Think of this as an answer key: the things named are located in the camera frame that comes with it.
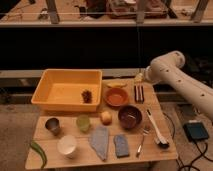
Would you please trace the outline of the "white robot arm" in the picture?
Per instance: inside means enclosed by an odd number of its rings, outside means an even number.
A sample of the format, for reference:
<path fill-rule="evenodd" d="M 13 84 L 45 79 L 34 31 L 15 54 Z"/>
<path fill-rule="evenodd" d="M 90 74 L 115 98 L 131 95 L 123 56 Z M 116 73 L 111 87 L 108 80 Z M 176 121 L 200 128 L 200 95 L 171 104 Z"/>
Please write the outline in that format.
<path fill-rule="evenodd" d="M 171 51 L 154 58 L 135 76 L 134 81 L 170 85 L 213 122 L 213 88 L 185 74 L 181 70 L 184 65 L 185 56 L 180 51 Z"/>

